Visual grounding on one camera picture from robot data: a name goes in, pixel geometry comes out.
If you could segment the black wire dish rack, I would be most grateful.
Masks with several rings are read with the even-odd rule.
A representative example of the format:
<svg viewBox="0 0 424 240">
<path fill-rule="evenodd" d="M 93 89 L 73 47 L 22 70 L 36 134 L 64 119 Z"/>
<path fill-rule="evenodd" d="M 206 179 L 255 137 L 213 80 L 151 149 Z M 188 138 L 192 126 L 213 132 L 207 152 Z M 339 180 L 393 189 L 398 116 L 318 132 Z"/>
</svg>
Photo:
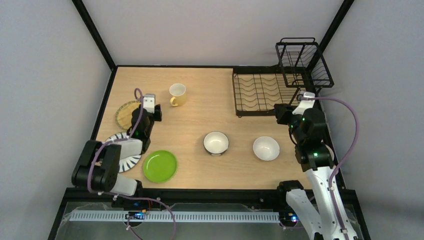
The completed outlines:
<svg viewBox="0 0 424 240">
<path fill-rule="evenodd" d="M 313 37 L 284 37 L 275 44 L 277 64 L 233 68 L 235 114 L 272 116 L 275 104 L 298 106 L 298 95 L 332 88 L 334 80 Z"/>
</svg>

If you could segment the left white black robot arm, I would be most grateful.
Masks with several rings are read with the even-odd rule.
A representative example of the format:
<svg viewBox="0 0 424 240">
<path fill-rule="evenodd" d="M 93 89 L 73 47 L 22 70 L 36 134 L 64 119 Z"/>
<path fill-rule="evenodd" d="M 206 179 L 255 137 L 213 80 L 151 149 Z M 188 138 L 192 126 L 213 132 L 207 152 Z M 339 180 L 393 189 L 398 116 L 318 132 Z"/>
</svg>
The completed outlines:
<svg viewBox="0 0 424 240">
<path fill-rule="evenodd" d="M 120 137 L 104 143 L 88 140 L 73 170 L 72 184 L 92 193 L 134 196 L 141 182 L 121 175 L 120 161 L 124 161 L 125 167 L 134 167 L 137 164 L 135 157 L 146 153 L 151 144 L 153 126 L 160 121 L 160 104 L 155 105 L 152 112 L 139 105 L 131 113 L 130 128 Z"/>
</svg>

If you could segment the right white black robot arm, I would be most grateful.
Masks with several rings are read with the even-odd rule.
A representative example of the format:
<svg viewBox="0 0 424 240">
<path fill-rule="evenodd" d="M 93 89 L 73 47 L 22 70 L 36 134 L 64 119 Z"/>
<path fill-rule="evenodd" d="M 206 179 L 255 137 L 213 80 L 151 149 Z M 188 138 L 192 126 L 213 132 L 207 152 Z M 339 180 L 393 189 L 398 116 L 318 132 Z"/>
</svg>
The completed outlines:
<svg viewBox="0 0 424 240">
<path fill-rule="evenodd" d="M 287 125 L 296 142 L 294 151 L 302 172 L 311 184 L 315 204 L 297 180 L 283 181 L 279 190 L 294 210 L 311 240 L 357 240 L 357 232 L 346 214 L 333 173 L 336 169 L 323 142 L 326 122 L 319 109 L 274 105 L 276 121 Z"/>
</svg>

